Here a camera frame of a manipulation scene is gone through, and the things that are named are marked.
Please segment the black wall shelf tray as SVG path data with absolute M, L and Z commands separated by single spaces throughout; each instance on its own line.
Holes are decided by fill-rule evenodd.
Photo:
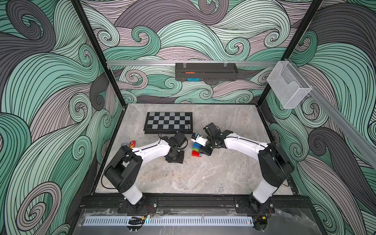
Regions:
M 175 64 L 175 79 L 177 81 L 204 81 L 213 84 L 220 81 L 236 81 L 239 75 L 236 64 Z

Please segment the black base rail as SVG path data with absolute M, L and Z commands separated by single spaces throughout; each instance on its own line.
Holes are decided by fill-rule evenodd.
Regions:
M 276 210 L 314 211 L 309 197 L 298 195 L 274 195 L 261 206 L 251 202 L 247 194 L 157 194 L 146 193 L 139 203 L 130 204 L 121 194 L 97 193 L 85 196 L 76 215 L 89 211 L 106 211 L 145 214 L 165 214 L 173 210 L 225 210 L 246 215 L 271 214 Z

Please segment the aluminium wall rail right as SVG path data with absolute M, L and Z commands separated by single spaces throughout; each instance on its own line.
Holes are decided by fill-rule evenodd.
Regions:
M 369 165 L 376 169 L 376 149 L 358 132 L 358 130 L 346 119 L 346 117 L 326 99 L 326 97 L 319 91 L 317 86 L 313 85 L 304 76 L 294 62 L 292 62 L 290 59 L 285 59 L 285 61 L 289 62 L 297 72 L 297 80 L 300 83 L 306 83 L 311 88 L 309 93 L 327 113 L 329 118 L 331 118 L 342 130 L 342 132 L 361 153 Z

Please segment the aluminium wall rail back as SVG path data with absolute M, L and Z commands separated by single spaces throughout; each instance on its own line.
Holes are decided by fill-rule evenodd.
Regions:
M 222 64 L 227 66 L 234 63 L 240 67 L 271 67 L 278 61 L 186 61 L 186 60 L 107 60 L 107 66 L 175 66 L 177 63 L 186 64 Z

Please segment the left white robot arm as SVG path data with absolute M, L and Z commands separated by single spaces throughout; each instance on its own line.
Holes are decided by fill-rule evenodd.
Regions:
M 185 136 L 162 137 L 155 143 L 140 148 L 121 147 L 105 168 L 103 175 L 114 188 L 132 205 L 143 199 L 143 193 L 135 182 L 142 166 L 157 158 L 168 163 L 182 164 L 184 149 L 188 145 Z

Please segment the aluminium wall rail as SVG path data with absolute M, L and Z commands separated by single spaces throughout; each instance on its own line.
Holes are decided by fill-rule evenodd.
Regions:
M 186 64 L 222 64 L 227 66 L 234 63 L 240 67 L 271 67 L 278 61 L 186 61 L 186 60 L 107 60 L 107 66 L 175 66 L 177 63 Z
M 326 99 L 326 97 L 319 91 L 317 86 L 313 85 L 304 76 L 294 62 L 292 62 L 290 59 L 285 59 L 285 61 L 289 62 L 297 72 L 297 80 L 300 83 L 306 83 L 311 88 L 309 93 L 327 113 L 329 118 L 331 118 L 342 130 L 342 132 L 361 153 L 369 165 L 376 169 L 376 149 L 358 132 L 358 130 L 346 119 L 346 117 Z

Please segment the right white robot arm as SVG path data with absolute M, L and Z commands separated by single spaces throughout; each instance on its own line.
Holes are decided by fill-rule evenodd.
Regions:
M 247 139 L 230 130 L 221 131 L 213 123 L 205 126 L 203 130 L 206 137 L 196 133 L 191 137 L 194 143 L 201 145 L 199 153 L 210 156 L 213 150 L 226 148 L 243 153 L 258 162 L 262 179 L 249 196 L 249 208 L 254 213 L 271 209 L 270 198 L 295 169 L 283 148 L 275 141 L 263 143 Z

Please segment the dark blue lego brick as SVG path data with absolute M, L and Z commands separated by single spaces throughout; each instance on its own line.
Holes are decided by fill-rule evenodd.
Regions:
M 200 145 L 199 143 L 193 143 L 193 149 L 196 149 L 197 151 L 200 150 L 202 147 L 202 145 Z

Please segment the clear plastic wall holder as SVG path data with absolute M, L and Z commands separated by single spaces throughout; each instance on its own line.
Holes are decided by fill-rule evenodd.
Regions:
M 284 109 L 294 109 L 312 90 L 299 68 L 290 61 L 279 61 L 267 78 Z

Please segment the black grey chessboard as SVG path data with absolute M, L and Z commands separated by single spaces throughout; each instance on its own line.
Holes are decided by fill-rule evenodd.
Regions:
M 148 112 L 144 125 L 145 134 L 193 133 L 192 112 Z

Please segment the red lego brick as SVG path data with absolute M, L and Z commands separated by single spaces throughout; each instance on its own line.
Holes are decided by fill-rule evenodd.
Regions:
M 199 158 L 201 158 L 201 157 L 202 157 L 202 154 L 200 154 L 200 153 L 197 152 L 197 151 L 192 151 L 192 156 L 193 156 L 193 157 L 199 157 Z

